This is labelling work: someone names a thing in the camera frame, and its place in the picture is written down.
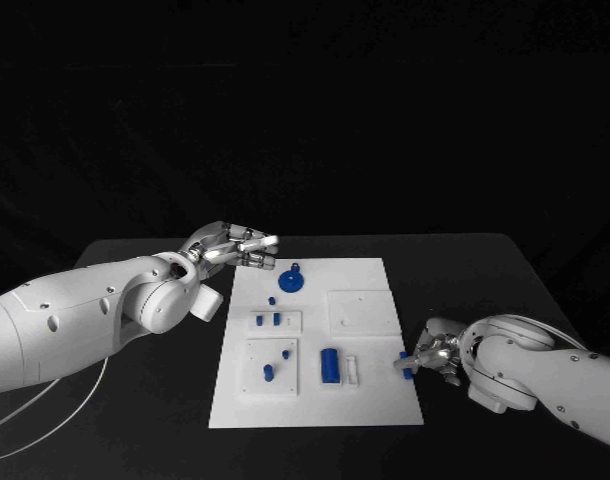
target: dark table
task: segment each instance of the dark table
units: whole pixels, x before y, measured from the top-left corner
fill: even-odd
[[[77,267],[176,250],[185,239],[101,240]],[[427,319],[516,313],[580,339],[535,271],[501,234],[283,237],[280,258],[382,257],[413,350]],[[498,415],[441,375],[420,371],[424,426],[209,430],[234,269],[208,280],[225,302],[110,358],[106,378],[69,424],[0,460],[0,478],[463,478],[580,475],[610,467],[610,448],[538,405]],[[0,430],[0,454],[33,441],[77,409],[101,363],[62,379]],[[42,390],[0,395],[0,417]]]

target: small blue piece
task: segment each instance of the small blue piece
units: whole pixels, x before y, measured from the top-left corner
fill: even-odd
[[[273,382],[273,378],[274,378],[274,375],[273,375],[273,365],[267,365],[264,367],[264,375],[266,375],[266,381],[267,382]]]
[[[408,352],[401,352],[401,358],[408,358]],[[413,380],[413,369],[411,368],[404,368],[403,369],[403,376],[405,377],[405,380]]]
[[[341,383],[341,366],[335,348],[322,350],[322,379],[323,383]]]
[[[293,263],[291,270],[283,272],[279,278],[279,285],[284,292],[294,293],[297,292],[304,285],[304,277],[300,273],[300,264]]]

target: white cable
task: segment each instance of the white cable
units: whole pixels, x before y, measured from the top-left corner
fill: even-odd
[[[586,348],[586,346],[583,345],[581,342],[578,342],[578,340],[576,340],[576,338],[573,338],[570,335],[567,335],[561,330],[558,330],[557,328],[554,328],[551,325],[548,325],[547,323],[542,323],[539,322],[538,320],[532,319],[532,318],[528,318],[528,317],[524,317],[522,315],[514,315],[514,314],[506,314],[508,317],[514,317],[519,320],[524,320],[525,322],[534,324],[535,326],[538,326],[539,328],[544,328],[547,331],[550,331],[551,333],[554,333],[555,335],[558,335],[571,345],[574,345],[577,348],[580,348],[581,350],[588,350]]]
[[[81,404],[81,406],[77,408],[77,410],[74,411],[74,413],[69,415],[69,417],[67,418],[67,420],[58,425],[58,427],[51,430],[51,432],[42,436],[33,443],[31,443],[29,445],[26,445],[23,448],[19,448],[19,450],[16,450],[15,452],[3,455],[0,457],[0,460],[6,457],[10,457],[12,455],[16,455],[18,453],[20,453],[23,450],[26,450],[28,448],[31,448],[35,444],[41,443],[65,425],[67,423],[69,422],[69,420],[74,418],[74,416],[77,415],[77,413],[81,411],[81,409],[84,408],[85,404],[88,403],[88,400],[91,399],[93,397],[93,394],[95,393],[95,390],[98,389],[98,385],[100,385],[100,382],[103,380],[103,376],[106,374],[106,369],[107,369],[107,362],[108,362],[110,358],[106,358],[106,363],[103,365],[103,370],[100,372],[100,377],[98,377],[98,381],[95,382],[95,385],[93,387],[93,390],[91,390],[91,393],[88,394],[88,397],[85,397],[85,400],[84,400],[84,403]],[[45,392],[48,392],[48,390],[55,386],[57,382],[59,382],[59,380],[55,380],[55,382],[52,382],[52,385],[49,385],[49,387],[41,392],[41,394],[38,395],[38,397],[33,398],[33,400],[31,400],[31,402],[28,402],[26,405],[23,405],[23,407],[20,407],[20,409],[3,420],[0,420],[0,425],[10,419],[13,418],[13,416],[19,413],[19,411],[22,411],[29,405],[32,405],[35,403],[35,401],[42,397],[42,395],[45,394]]]

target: black backdrop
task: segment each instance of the black backdrop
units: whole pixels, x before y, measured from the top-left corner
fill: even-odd
[[[217,219],[501,232],[610,355],[610,2],[518,3],[2,6],[0,294]]]

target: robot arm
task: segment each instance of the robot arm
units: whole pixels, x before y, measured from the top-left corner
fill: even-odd
[[[222,295],[202,280],[224,264],[273,270],[279,237],[215,222],[178,252],[94,265],[0,296],[0,392],[62,378],[189,312],[206,322]]]
[[[469,396],[493,412],[534,410],[539,400],[564,423],[610,445],[610,358],[584,348],[555,349],[541,326],[516,315],[470,326],[433,318],[415,355],[395,367],[414,373],[434,368],[456,384],[462,364]]]

